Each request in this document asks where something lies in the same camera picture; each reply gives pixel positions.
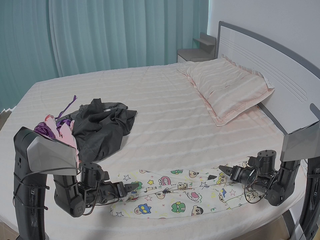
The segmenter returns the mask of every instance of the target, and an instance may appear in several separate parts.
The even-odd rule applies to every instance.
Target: pillow
[[[225,125],[274,91],[273,85],[261,73],[222,56],[204,62],[185,62],[178,69],[205,99],[217,126]]]

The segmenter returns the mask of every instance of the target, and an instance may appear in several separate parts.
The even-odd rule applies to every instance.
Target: white headboard
[[[283,132],[320,120],[320,69],[311,62],[262,35],[220,21],[217,58],[222,54],[274,84],[261,107]]]

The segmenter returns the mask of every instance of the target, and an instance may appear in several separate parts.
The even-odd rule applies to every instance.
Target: mattress
[[[197,90],[177,71],[180,63],[108,70],[52,79],[34,84],[0,131],[0,220],[18,230],[12,205],[14,134],[33,129],[47,114],[57,116],[77,96],[65,114],[89,104],[122,102],[137,110],[131,133],[121,149],[99,162],[116,177],[121,171],[144,169],[194,171],[213,168],[258,151],[273,149],[279,157],[283,134],[257,107],[252,107],[224,126],[217,127]],[[50,240],[89,239],[232,239],[280,216],[301,199],[306,178],[299,170],[294,193],[282,205],[266,200],[232,210],[171,219],[134,219],[110,215],[107,206],[95,207],[90,216],[72,218],[54,202],[54,182],[48,176],[45,230]]]

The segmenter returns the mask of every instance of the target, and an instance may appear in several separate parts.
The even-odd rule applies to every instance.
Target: striped pillow
[[[274,91],[272,84],[261,73],[236,65],[226,57],[185,62],[179,71],[188,76],[206,99],[217,126],[225,125]]]

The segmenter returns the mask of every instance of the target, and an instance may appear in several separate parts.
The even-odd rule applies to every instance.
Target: curtain
[[[0,112],[30,87],[58,77],[48,0],[0,0]]]
[[[0,110],[38,81],[177,62],[209,0],[0,0]]]

